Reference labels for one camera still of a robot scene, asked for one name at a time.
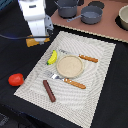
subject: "utensil handle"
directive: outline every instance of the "utensil handle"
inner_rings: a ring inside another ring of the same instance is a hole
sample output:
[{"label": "utensil handle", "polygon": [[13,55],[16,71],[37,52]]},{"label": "utensil handle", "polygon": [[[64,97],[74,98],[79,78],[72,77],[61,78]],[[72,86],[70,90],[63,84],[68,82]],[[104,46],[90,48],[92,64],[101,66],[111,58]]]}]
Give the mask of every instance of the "utensil handle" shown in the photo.
[{"label": "utensil handle", "polygon": [[55,102],[56,101],[56,98],[55,98],[55,96],[54,96],[54,94],[53,94],[53,92],[52,92],[52,90],[51,90],[51,88],[50,88],[47,80],[43,80],[43,84],[44,84],[44,87],[45,87],[45,89],[46,89],[46,91],[47,91],[47,93],[49,95],[50,100],[52,102]]},{"label": "utensil handle", "polygon": [[75,19],[77,19],[77,18],[80,18],[80,17],[82,17],[82,15],[79,15],[79,16],[74,17],[74,18],[72,18],[72,19],[68,19],[67,22],[73,21],[73,20],[75,20]]},{"label": "utensil handle", "polygon": [[56,1],[54,1],[54,3],[61,9],[61,7],[59,6],[59,4]]},{"label": "utensil handle", "polygon": [[72,81],[72,80],[67,79],[67,78],[64,79],[64,82],[66,82],[66,83],[68,83],[68,84],[71,84],[71,85],[74,85],[74,86],[76,86],[76,87],[78,87],[78,88],[81,88],[81,89],[85,89],[85,88],[86,88],[85,85],[80,84],[80,83],[77,83],[77,82]]},{"label": "utensil handle", "polygon": [[84,56],[84,55],[80,55],[80,54],[79,54],[79,57],[80,57],[81,59],[89,60],[89,61],[92,61],[92,62],[95,62],[95,63],[98,62],[98,59],[91,58],[91,57],[88,57],[88,56]]}]

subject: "black table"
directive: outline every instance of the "black table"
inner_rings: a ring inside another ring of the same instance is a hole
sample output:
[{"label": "black table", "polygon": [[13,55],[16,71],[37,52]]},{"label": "black table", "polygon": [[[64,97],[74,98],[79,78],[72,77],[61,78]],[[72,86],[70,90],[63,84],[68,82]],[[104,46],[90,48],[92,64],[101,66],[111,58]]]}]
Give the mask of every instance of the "black table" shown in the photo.
[{"label": "black table", "polygon": [[[57,9],[54,1],[46,0],[46,6],[46,14],[52,16]],[[9,76],[15,73],[22,73],[24,78],[27,77],[59,31],[116,44],[91,128],[128,128],[128,44],[58,26],[54,26],[50,42],[30,48],[27,47],[25,39],[8,40],[0,37],[0,104],[26,113],[54,128],[80,128],[54,113],[14,96],[18,87],[12,87],[8,83]],[[0,34],[10,37],[31,35],[17,1],[0,12]]]}]

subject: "toy sausage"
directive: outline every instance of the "toy sausage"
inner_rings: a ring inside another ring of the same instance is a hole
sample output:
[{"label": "toy sausage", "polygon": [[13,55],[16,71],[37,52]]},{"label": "toy sausage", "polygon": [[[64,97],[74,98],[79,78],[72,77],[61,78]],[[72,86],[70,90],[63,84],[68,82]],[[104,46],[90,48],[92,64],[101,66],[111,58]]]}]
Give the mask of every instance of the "toy sausage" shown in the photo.
[{"label": "toy sausage", "polygon": [[53,94],[53,92],[52,92],[47,80],[43,80],[43,84],[44,84],[44,87],[45,87],[45,89],[46,89],[46,91],[47,91],[47,93],[49,95],[49,98],[50,98],[51,102],[55,102],[56,98],[55,98],[55,96],[54,96],[54,94]]}]

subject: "cloth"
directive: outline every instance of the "cloth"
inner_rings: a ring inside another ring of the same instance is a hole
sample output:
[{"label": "cloth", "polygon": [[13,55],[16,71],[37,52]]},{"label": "cloth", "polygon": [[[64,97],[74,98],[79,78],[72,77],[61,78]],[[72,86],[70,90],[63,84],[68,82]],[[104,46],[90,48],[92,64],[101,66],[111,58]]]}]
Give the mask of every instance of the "cloth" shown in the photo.
[{"label": "cloth", "polygon": [[[115,44],[60,32],[31,71],[25,83],[18,88],[14,95],[51,111],[78,126],[90,128],[114,48]],[[63,53],[59,53],[59,49],[99,60],[98,63],[82,60],[85,65],[84,72],[73,79],[86,85],[86,89],[79,89],[44,75],[47,70],[59,75],[56,64],[59,59],[65,56]],[[47,65],[47,60],[53,50],[57,51],[57,61],[52,65]],[[49,100],[42,84],[43,80],[47,80],[52,88],[56,97],[55,103]]]}]

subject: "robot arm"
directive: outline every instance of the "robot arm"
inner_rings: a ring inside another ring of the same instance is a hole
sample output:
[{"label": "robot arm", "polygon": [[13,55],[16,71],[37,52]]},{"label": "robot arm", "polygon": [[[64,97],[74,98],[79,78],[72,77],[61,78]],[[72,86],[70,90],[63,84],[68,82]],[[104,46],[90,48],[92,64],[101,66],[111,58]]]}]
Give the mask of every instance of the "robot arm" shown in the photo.
[{"label": "robot arm", "polygon": [[[19,6],[33,36],[48,36],[49,30],[53,31],[51,18],[45,14],[45,0],[19,0]],[[43,44],[45,38],[35,40]]]}]

